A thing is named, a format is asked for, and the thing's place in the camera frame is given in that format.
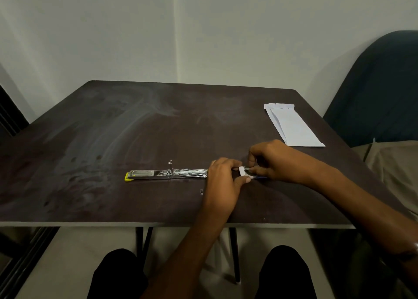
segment person's right arm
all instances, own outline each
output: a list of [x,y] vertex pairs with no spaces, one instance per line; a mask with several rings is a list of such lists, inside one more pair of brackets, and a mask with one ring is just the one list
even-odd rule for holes
[[[263,157],[268,165],[255,166]],[[403,279],[418,293],[418,224],[387,206],[338,169],[293,149],[279,140],[252,146],[248,154],[251,172],[274,180],[305,185],[337,205],[366,237],[395,258]]]

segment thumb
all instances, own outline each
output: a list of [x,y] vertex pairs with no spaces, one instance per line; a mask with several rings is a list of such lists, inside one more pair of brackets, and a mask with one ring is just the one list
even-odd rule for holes
[[237,194],[239,194],[239,192],[241,191],[241,187],[243,186],[243,184],[250,182],[251,178],[247,175],[242,175],[241,177],[237,177],[234,180],[234,188],[235,188],[235,192]]
[[263,168],[260,166],[255,166],[249,169],[250,172],[255,173],[263,177],[274,178],[274,172],[271,168]]

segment black pants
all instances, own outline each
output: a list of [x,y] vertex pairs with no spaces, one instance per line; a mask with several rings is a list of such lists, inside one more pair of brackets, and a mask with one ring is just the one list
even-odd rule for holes
[[[118,249],[97,267],[87,299],[138,299],[147,287],[142,259]],[[309,268],[295,249],[281,245],[271,250],[261,268],[255,298],[316,298]]]

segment folded white paper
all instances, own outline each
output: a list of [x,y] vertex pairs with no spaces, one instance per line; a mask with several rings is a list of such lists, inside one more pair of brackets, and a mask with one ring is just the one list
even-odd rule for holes
[[288,146],[325,147],[295,111],[293,104],[269,103],[264,109]]

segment forearm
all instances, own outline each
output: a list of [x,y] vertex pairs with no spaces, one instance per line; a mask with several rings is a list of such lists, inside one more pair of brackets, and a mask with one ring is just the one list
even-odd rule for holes
[[361,189],[340,171],[326,166],[313,179],[314,189],[336,204],[361,232],[393,259],[398,260],[407,278],[418,287],[418,224]]
[[226,220],[202,209],[141,298],[191,298],[206,257]]

